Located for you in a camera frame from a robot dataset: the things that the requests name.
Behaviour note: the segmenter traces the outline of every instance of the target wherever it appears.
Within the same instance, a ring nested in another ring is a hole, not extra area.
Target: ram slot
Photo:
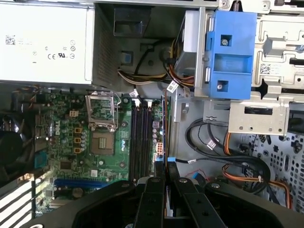
[[[141,178],[141,160],[142,160],[142,147],[143,147],[143,106],[140,106],[139,115],[137,119],[137,135],[136,135],[136,153],[135,153],[135,179]]]
[[[147,109],[147,121],[146,121],[146,132],[145,132],[145,152],[144,156],[144,172],[143,176],[149,175],[149,165],[150,165],[150,149],[151,149],[151,141],[152,141],[152,110],[150,107]]]
[[[136,175],[136,137],[137,137],[137,122],[138,122],[139,108],[132,107],[131,113],[131,136],[130,136],[130,155],[129,155],[129,180],[133,181]]]

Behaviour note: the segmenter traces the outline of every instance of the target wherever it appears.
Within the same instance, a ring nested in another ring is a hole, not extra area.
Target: cpu fan
[[[0,126],[0,185],[29,169],[33,160],[33,137],[29,125],[20,116],[2,116]]]

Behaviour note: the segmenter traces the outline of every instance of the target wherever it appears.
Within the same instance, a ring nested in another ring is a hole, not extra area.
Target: wire bundle
[[[206,156],[208,158],[216,159],[216,160],[221,160],[224,162],[230,162],[232,165],[236,165],[238,167],[243,167],[244,163],[249,164],[248,169],[252,170],[254,173],[258,174],[259,176],[262,176],[264,178],[264,182],[257,184],[253,190],[252,193],[256,194],[261,192],[267,187],[267,183],[270,181],[270,169],[267,166],[266,163],[264,163],[262,160],[256,158],[256,157],[251,157],[247,155],[232,155],[232,156],[218,156],[218,155],[213,155],[210,153],[207,153],[197,147],[195,143],[191,139],[191,131],[195,127],[199,127],[201,125],[205,125],[206,123],[203,122],[203,119],[198,119],[194,121],[186,130],[185,132],[185,139],[187,144],[196,152],[199,154]]]
[[[223,148],[224,154],[226,156],[216,156],[213,154],[206,153],[205,151],[199,149],[191,140],[190,133],[194,127],[199,126],[201,128],[201,126],[206,125],[206,124],[207,123],[203,122],[203,119],[196,120],[188,127],[188,129],[186,130],[186,133],[185,133],[185,139],[186,139],[187,144],[196,152],[207,157],[207,158],[202,158],[202,159],[197,159],[197,160],[214,160],[217,162],[225,162],[226,164],[222,167],[222,171],[223,171],[223,175],[226,178],[230,179],[231,181],[247,181],[247,182],[252,182],[253,184],[256,183],[254,188],[250,191],[254,194],[259,193],[262,190],[264,190],[265,188],[267,188],[270,198],[276,204],[280,204],[280,203],[278,202],[270,185],[279,187],[279,188],[283,188],[285,190],[286,207],[289,209],[292,208],[292,199],[291,199],[291,195],[289,193],[288,186],[282,182],[270,180],[270,170],[269,170],[268,166],[266,165],[266,163],[264,163],[262,160],[260,160],[256,157],[243,155],[239,152],[235,152],[234,150],[229,149],[229,141],[230,141],[231,134],[228,132],[228,130],[227,130],[227,133],[225,136],[224,146],[222,146],[219,143],[219,141],[216,140],[216,138],[213,136],[212,131],[211,131],[211,124],[208,124],[208,132],[209,132],[211,139],[216,144],[218,144],[221,148]],[[251,170],[256,177],[239,177],[239,176],[232,175],[227,172],[227,169],[230,165],[234,165],[234,166],[242,167],[244,169]]]
[[[167,40],[164,40],[164,41],[163,40],[158,40],[158,41],[156,41],[152,44],[152,47],[154,48],[155,46],[157,46],[157,45],[159,45],[163,42],[167,42]],[[164,82],[164,83],[169,84],[173,80],[179,86],[181,86],[182,88],[185,87],[185,86],[192,87],[194,85],[194,76],[179,77],[174,72],[174,64],[175,64],[175,59],[177,57],[177,54],[176,54],[176,51],[175,51],[175,48],[174,48],[174,46],[175,46],[174,43],[175,43],[175,41],[173,41],[172,45],[171,45],[170,63],[168,64],[168,67],[166,66],[167,61],[164,60],[164,59],[161,59],[162,66],[165,70],[164,74],[149,76],[149,75],[140,75],[138,73],[139,69],[140,69],[140,66],[143,64],[145,58],[148,56],[148,54],[150,52],[153,51],[153,48],[149,48],[144,52],[144,54],[140,58],[133,74],[126,73],[123,70],[118,69],[118,75],[120,77],[122,77],[126,82],[131,83],[135,86],[136,85],[137,86],[147,85],[147,84],[150,84],[152,82]]]

